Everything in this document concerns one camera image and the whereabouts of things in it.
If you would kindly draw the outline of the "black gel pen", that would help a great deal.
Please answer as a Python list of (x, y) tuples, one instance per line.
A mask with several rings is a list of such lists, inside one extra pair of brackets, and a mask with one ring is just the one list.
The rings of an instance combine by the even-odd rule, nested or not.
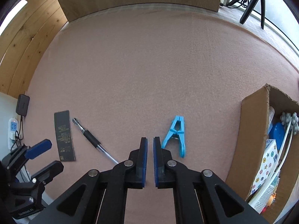
[(103, 154), (108, 157), (108, 159), (110, 159), (114, 164), (119, 163), (116, 159), (114, 159), (114, 157), (112, 157), (111, 154), (109, 154), (109, 152), (107, 152), (107, 150), (102, 146), (101, 142), (96, 137), (94, 137), (94, 135), (89, 130), (85, 129), (76, 118), (73, 118), (72, 122), (80, 129), (83, 136), (89, 141), (89, 143), (92, 144), (94, 148), (96, 148), (100, 152), (103, 152)]

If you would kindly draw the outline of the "patterned tissue pack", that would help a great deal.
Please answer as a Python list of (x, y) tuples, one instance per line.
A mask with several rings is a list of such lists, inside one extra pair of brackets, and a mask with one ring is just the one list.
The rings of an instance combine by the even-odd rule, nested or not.
[(276, 163), (278, 157), (276, 141), (269, 143), (268, 140), (269, 139), (266, 140), (266, 148), (262, 157), (261, 165), (254, 178), (250, 194), (254, 194), (263, 185)]

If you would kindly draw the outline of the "blue round container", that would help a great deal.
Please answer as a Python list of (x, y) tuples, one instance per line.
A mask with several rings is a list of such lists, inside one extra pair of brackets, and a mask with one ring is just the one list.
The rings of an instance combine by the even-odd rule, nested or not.
[(277, 148), (280, 148), (283, 142), (283, 138), (285, 135), (284, 126), (282, 123), (271, 123), (270, 129), (269, 129), (269, 143), (272, 143), (273, 141), (276, 141)]

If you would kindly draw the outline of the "white roller massager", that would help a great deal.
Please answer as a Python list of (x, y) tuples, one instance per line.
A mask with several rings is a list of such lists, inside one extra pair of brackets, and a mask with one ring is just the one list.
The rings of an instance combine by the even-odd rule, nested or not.
[(253, 203), (256, 203), (256, 201), (260, 198), (260, 196), (267, 190), (267, 188), (270, 186), (270, 184), (272, 183), (274, 178), (280, 175), (282, 166), (283, 166), (284, 162), (286, 161), (288, 152), (290, 151), (292, 139), (298, 133), (298, 115), (297, 115), (297, 113), (290, 114), (290, 113), (283, 112), (280, 116), (280, 123), (282, 123), (282, 125), (284, 126), (285, 135), (284, 135), (281, 147), (277, 148), (278, 149), (278, 157), (277, 157), (276, 163), (275, 163), (271, 173), (269, 174), (268, 178), (266, 179), (266, 181), (253, 194), (253, 197), (251, 198)]

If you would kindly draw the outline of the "white blue lotion bottle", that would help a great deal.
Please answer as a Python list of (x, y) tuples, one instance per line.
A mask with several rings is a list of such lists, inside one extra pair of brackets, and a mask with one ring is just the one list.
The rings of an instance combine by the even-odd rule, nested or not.
[(249, 205), (258, 213), (261, 214), (263, 208), (265, 207), (270, 195), (272, 193), (277, 192), (277, 187), (279, 184), (280, 177), (277, 176), (274, 178), (270, 186), (267, 188), (267, 190), (260, 196), (260, 198), (256, 201), (256, 203), (253, 203), (252, 200), (249, 201)]

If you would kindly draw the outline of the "black card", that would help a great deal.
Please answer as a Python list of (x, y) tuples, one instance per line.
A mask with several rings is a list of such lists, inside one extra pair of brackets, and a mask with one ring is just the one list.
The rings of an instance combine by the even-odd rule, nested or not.
[(54, 113), (54, 127), (60, 161), (75, 161), (68, 110)]

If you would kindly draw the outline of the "white power strip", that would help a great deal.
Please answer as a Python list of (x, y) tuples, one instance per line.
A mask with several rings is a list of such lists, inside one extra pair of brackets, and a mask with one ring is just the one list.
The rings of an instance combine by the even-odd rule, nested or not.
[(12, 117), (8, 122), (8, 148), (11, 149), (16, 142), (16, 131), (18, 130), (18, 120)]

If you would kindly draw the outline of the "black power adapter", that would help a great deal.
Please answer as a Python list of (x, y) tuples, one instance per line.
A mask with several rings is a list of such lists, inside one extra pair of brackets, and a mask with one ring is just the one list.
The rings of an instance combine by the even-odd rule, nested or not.
[(28, 112), (30, 97), (20, 94), (17, 101), (16, 113), (20, 116), (26, 116)]

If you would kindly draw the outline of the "cardboard box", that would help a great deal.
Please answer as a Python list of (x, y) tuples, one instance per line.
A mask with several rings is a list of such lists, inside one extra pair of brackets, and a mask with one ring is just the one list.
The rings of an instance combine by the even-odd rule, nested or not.
[(261, 214), (269, 223), (274, 223), (298, 179), (298, 135), (293, 136), (286, 157), (279, 156), (274, 150), (266, 153), (270, 107), (275, 110), (274, 121), (278, 121), (283, 112), (298, 112), (298, 102), (269, 84), (245, 97), (241, 102), (237, 144), (226, 184), (243, 200), (249, 200), (274, 166), (266, 161), (284, 160), (275, 202)]

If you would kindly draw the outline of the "light blue plastic clip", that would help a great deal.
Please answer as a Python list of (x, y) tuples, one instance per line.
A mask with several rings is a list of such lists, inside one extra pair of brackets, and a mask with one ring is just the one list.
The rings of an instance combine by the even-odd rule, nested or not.
[(184, 117), (175, 116), (172, 124), (168, 130), (162, 142), (162, 148), (164, 149), (170, 139), (176, 139), (179, 142), (179, 156), (184, 158), (186, 155), (186, 143), (185, 143), (185, 130), (184, 130)]

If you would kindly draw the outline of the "pine wood panel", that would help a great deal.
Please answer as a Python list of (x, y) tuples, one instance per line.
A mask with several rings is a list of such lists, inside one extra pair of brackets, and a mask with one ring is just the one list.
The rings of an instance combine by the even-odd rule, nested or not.
[(26, 0), (1, 34), (1, 92), (17, 98), (67, 18), (58, 0)]

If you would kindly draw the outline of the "pink table cloth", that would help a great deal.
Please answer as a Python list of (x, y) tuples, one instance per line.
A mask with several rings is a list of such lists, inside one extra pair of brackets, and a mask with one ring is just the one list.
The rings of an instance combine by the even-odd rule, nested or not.
[(59, 159), (54, 114), (69, 111), (121, 162), (145, 137), (163, 139), (184, 117), (188, 168), (228, 177), (242, 100), (271, 85), (298, 100), (298, 50), (239, 11), (128, 6), (66, 24), (30, 82), (24, 142), (52, 141), (29, 161)]

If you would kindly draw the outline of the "black tripod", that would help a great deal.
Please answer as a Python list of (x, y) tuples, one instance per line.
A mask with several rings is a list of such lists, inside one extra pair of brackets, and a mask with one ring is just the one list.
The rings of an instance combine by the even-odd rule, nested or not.
[(235, 5), (235, 3), (240, 3), (240, 5), (237, 6), (236, 8), (238, 7), (245, 8), (244, 13), (239, 20), (239, 23), (244, 24), (246, 20), (249, 18), (249, 16), (251, 15), (254, 8), (256, 7), (258, 1), (260, 1), (261, 3), (261, 29), (264, 29), (265, 16), (266, 16), (266, 0), (232, 0), (225, 6), (228, 8), (235, 8), (233, 7), (233, 5)]

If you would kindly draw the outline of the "cartoon dragon keychain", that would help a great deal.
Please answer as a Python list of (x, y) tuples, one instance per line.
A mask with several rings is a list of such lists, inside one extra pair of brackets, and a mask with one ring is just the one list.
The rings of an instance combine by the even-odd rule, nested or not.
[(272, 195), (270, 195), (265, 207), (263, 208), (262, 213), (264, 213), (266, 211), (266, 209), (272, 205), (272, 203), (275, 201), (275, 198), (276, 198), (276, 193), (272, 193)]

